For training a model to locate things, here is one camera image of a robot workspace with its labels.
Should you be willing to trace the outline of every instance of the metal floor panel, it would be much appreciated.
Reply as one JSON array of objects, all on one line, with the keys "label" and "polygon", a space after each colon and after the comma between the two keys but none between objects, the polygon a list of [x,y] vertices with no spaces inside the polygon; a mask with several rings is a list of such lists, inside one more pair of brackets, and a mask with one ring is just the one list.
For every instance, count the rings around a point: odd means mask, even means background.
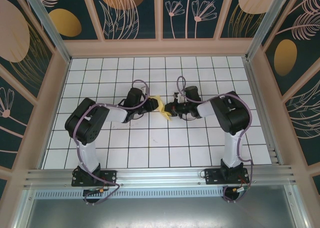
[{"label": "metal floor panel", "polygon": [[292,228],[283,186],[252,187],[239,203],[221,197],[35,200],[28,228]]}]

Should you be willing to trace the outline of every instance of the black grid line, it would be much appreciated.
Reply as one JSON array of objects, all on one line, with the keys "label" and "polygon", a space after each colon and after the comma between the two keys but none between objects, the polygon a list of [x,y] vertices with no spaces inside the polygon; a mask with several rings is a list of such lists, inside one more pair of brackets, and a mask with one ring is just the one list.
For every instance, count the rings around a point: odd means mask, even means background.
[{"label": "black grid line", "polygon": [[[132,67],[132,81],[131,82],[133,82],[134,81],[134,66],[135,66],[135,58],[133,58],[133,67]],[[131,121],[130,121],[130,125],[129,125],[129,136],[128,136],[128,157],[127,157],[127,162],[126,162],[126,167],[127,168],[129,168],[129,155],[130,155],[130,153],[129,153],[129,151],[130,151],[130,130],[131,130]]]},{"label": "black grid line", "polygon": [[[231,74],[231,70],[230,70],[230,65],[229,65],[229,60],[228,60],[228,58],[226,59],[226,61],[228,62],[229,72],[230,72],[230,75],[231,75],[233,88],[234,88],[234,90],[236,90],[235,83],[234,83],[234,78],[232,77],[232,74]],[[245,135],[245,138],[246,138],[246,142],[247,142],[247,144],[248,144],[249,153],[250,153],[250,159],[252,160],[252,164],[253,164],[253,159],[252,159],[252,155],[251,155],[251,150],[250,150],[250,146],[249,146],[248,137],[247,137],[247,134],[244,134],[244,135]]]},{"label": "black grid line", "polygon": [[[85,74],[86,74],[86,70],[87,70],[87,64],[88,64],[88,59],[86,60],[85,71],[84,71],[84,75],[83,75],[82,82],[85,80]],[[80,102],[80,96],[81,96],[82,86],[83,86],[83,83],[81,84],[81,88],[80,88],[78,105],[79,105],[79,102]],[[66,168],[66,163],[67,163],[67,159],[68,159],[68,155],[69,155],[70,144],[71,144],[71,139],[69,140],[68,150],[67,150],[67,152],[66,152],[66,157],[65,157],[65,162],[64,162],[64,167],[63,167],[63,168]]]},{"label": "black grid line", "polygon": [[[166,93],[166,103],[168,103],[168,87],[167,87],[167,61],[164,59],[164,71],[165,71],[165,93]],[[167,133],[168,133],[168,152],[169,152],[169,167],[171,167],[171,161],[170,161],[170,138],[169,138],[169,121],[166,121],[167,125]]]},{"label": "black grid line", "polygon": [[[148,84],[150,84],[150,58],[148,58],[149,61],[149,80]],[[148,168],[150,168],[150,115],[148,116]]]},{"label": "black grid line", "polygon": [[[243,146],[254,146],[254,145],[266,145],[266,144],[243,144]],[[171,146],[171,147],[221,147],[223,146],[222,144],[220,145],[190,145],[190,146],[186,146],[186,145],[179,145],[179,146]],[[153,149],[153,148],[163,148],[163,149],[166,149],[168,148],[168,146],[157,146],[157,147],[131,147],[131,149],[141,149],[141,148],[150,148],[150,149]],[[68,148],[59,148],[59,149],[51,149],[51,150],[66,150]],[[108,147],[96,147],[96,149],[108,149]],[[110,147],[110,149],[127,149],[127,147]]]},{"label": "black grid line", "polygon": [[[116,72],[116,78],[115,80],[117,80],[117,74],[118,74],[118,65],[119,65],[119,59],[117,60],[117,72]],[[114,96],[116,96],[116,87],[114,87]],[[109,150],[110,150],[110,140],[111,140],[111,130],[110,130],[110,135],[109,135],[109,144],[108,144],[108,152],[107,152],[107,156],[106,156],[106,168],[108,167],[108,160],[109,160]]]}]

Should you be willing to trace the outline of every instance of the cable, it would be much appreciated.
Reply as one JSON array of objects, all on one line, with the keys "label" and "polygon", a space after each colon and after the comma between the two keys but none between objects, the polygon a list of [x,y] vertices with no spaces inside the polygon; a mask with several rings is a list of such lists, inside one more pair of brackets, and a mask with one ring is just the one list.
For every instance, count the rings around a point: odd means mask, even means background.
[{"label": "cable", "polygon": [[183,117],[181,117],[181,119],[183,119],[183,120],[185,120],[185,121],[193,121],[193,120],[195,120],[196,118],[194,118],[194,119],[187,119],[187,115],[185,115],[185,119],[184,119]]},{"label": "cable", "polygon": [[[180,79],[182,79],[182,90],[181,90],[180,87],[179,87],[179,80],[180,80]],[[184,93],[183,93],[183,91],[184,91],[185,88],[186,88],[186,79],[184,78],[184,76],[179,76],[179,77],[178,77],[178,79],[176,80],[176,87],[177,87],[179,93],[181,94],[181,96],[183,96],[185,99],[187,99],[188,101],[193,102],[193,103],[202,104],[202,103],[205,103],[205,102],[207,102],[207,101],[210,101],[211,99],[214,99],[214,98],[218,98],[218,97],[221,97],[221,96],[228,96],[228,97],[232,97],[232,98],[234,98],[234,99],[237,99],[238,101],[240,101],[240,102],[244,105],[246,111],[247,111],[248,114],[249,114],[249,124],[248,124],[248,126],[241,132],[241,134],[239,135],[239,139],[238,139],[237,144],[236,144],[236,155],[237,155],[238,159],[241,160],[242,162],[250,162],[250,180],[249,180],[249,184],[248,184],[248,189],[249,189],[249,188],[251,187],[251,183],[252,183],[254,164],[253,164],[253,162],[252,162],[252,159],[244,160],[244,159],[242,159],[241,156],[240,156],[240,142],[241,142],[241,139],[242,139],[243,135],[246,133],[246,131],[250,128],[250,126],[251,126],[251,124],[252,124],[252,113],[251,113],[251,111],[250,111],[249,106],[248,106],[241,98],[239,98],[238,96],[232,95],[232,94],[219,94],[219,95],[217,95],[217,96],[215,96],[215,97],[213,97],[213,98],[210,98],[210,99],[208,99],[208,100],[206,100],[206,101],[196,101],[196,100],[189,99],[189,98],[188,98],[187,96],[185,96]],[[231,199],[229,199],[228,197],[226,197],[225,193],[226,193],[226,189],[227,189],[227,188],[228,188],[228,186],[225,186],[225,187],[223,188],[223,193],[222,193],[223,199],[224,199],[225,201],[227,201],[227,202],[233,201],[233,202],[235,203],[235,202],[236,202],[235,200],[231,200]],[[242,200],[242,199],[245,197],[246,194],[247,194],[247,191],[237,200],[237,202],[239,202],[240,200]]]},{"label": "cable", "polygon": [[136,119],[132,119],[132,120],[138,120],[141,119],[145,114],[142,114],[140,117],[136,118]]},{"label": "cable", "polygon": [[119,105],[114,105],[114,104],[104,104],[104,103],[97,103],[97,104],[94,104],[92,106],[90,106],[86,111],[85,113],[83,114],[83,116],[79,119],[78,123],[76,124],[75,128],[74,128],[74,131],[73,131],[73,135],[72,135],[72,138],[73,140],[75,141],[75,144],[76,144],[76,153],[77,153],[77,156],[78,156],[78,159],[80,161],[80,164],[83,166],[83,168],[85,169],[85,171],[91,176],[93,177],[94,179],[96,180],[99,180],[101,182],[103,182],[104,184],[110,184],[110,185],[116,185],[117,188],[112,191],[109,195],[107,195],[105,198],[103,199],[100,199],[98,200],[96,203],[89,203],[87,201],[87,196],[84,197],[84,200],[86,202],[87,205],[95,205],[95,204],[100,204],[104,201],[106,201],[110,196],[112,196],[119,188],[120,188],[120,185],[117,184],[117,183],[113,183],[113,182],[110,182],[110,181],[107,181],[107,180],[104,180],[104,179],[101,179],[97,176],[95,176],[94,174],[92,174],[89,169],[87,168],[86,164],[84,164],[84,161],[82,160],[82,157],[81,157],[81,154],[80,154],[80,144],[79,144],[79,141],[77,140],[77,137],[76,137],[76,133],[77,133],[77,130],[79,129],[79,126],[81,124],[81,122],[85,119],[86,115],[92,110],[94,109],[95,107],[98,107],[98,106],[104,106],[104,107],[116,107],[116,108],[121,108],[121,109],[127,109],[127,110],[130,110],[130,109],[136,109],[136,108],[139,108],[141,107],[146,101],[147,99],[149,98],[149,86],[147,85],[147,83],[141,79],[137,79],[137,80],[134,80],[133,83],[132,83],[132,87],[134,86],[134,83],[137,83],[137,82],[140,82],[140,83],[143,83],[145,85],[145,92],[146,92],[146,96],[145,96],[145,99],[140,103],[138,104],[137,106],[135,107],[123,107],[123,106],[119,106]]}]

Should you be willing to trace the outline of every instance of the dark green wallpaper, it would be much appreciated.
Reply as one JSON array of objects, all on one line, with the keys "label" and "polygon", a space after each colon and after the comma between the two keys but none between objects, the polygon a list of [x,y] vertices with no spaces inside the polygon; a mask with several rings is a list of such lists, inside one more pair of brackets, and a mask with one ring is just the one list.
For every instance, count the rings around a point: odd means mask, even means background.
[{"label": "dark green wallpaper", "polygon": [[0,166],[11,169],[33,105],[0,77]]},{"label": "dark green wallpaper", "polygon": [[155,0],[93,0],[105,39],[155,39]]},{"label": "dark green wallpaper", "polygon": [[35,97],[52,57],[17,0],[0,0],[0,64]]},{"label": "dark green wallpaper", "polygon": [[163,0],[163,38],[213,38],[223,1]]},{"label": "dark green wallpaper", "polygon": [[85,0],[41,0],[63,40],[96,40]]},{"label": "dark green wallpaper", "polygon": [[320,0],[297,0],[265,54],[284,94],[320,57]]},{"label": "dark green wallpaper", "polygon": [[285,105],[307,164],[320,162],[320,71]]},{"label": "dark green wallpaper", "polygon": [[317,191],[318,191],[318,194],[320,195],[320,174],[314,176],[314,177],[313,177],[313,181],[314,181],[314,184],[315,184],[316,189],[317,189]]},{"label": "dark green wallpaper", "polygon": [[[36,18],[36,20],[38,21],[38,23],[42,26],[40,19],[38,18],[38,16],[36,15],[36,13],[34,12],[33,8],[31,8],[30,4],[27,2],[27,0],[24,0],[27,5],[29,6],[29,8],[31,9],[34,17]],[[53,45],[53,47],[56,47],[54,42],[52,41],[51,37],[49,36],[49,34],[47,33],[46,29],[42,26],[43,31],[45,32],[46,36],[49,38],[51,44]]]},{"label": "dark green wallpaper", "polygon": [[[259,1],[261,0],[246,0],[248,3],[253,3],[253,6],[258,6]],[[221,38],[252,38],[264,16],[265,13],[246,13],[241,9],[239,0],[232,0]]]},{"label": "dark green wallpaper", "polygon": [[6,184],[7,184],[7,181],[5,179],[0,179],[0,200],[1,200],[2,194],[4,193]]}]

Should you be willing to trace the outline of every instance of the enclosure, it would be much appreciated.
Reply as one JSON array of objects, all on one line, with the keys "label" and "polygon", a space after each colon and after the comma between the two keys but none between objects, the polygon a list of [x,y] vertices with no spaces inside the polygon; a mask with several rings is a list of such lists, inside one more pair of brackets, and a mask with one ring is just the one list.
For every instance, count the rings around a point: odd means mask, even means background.
[{"label": "enclosure", "polygon": [[[319,14],[320,0],[0,0],[1,227],[319,227]],[[120,188],[87,206],[67,119],[137,79],[168,104],[181,75],[203,101],[248,105],[247,197],[202,176],[224,155],[216,116],[154,110],[103,124],[96,154]]]}]

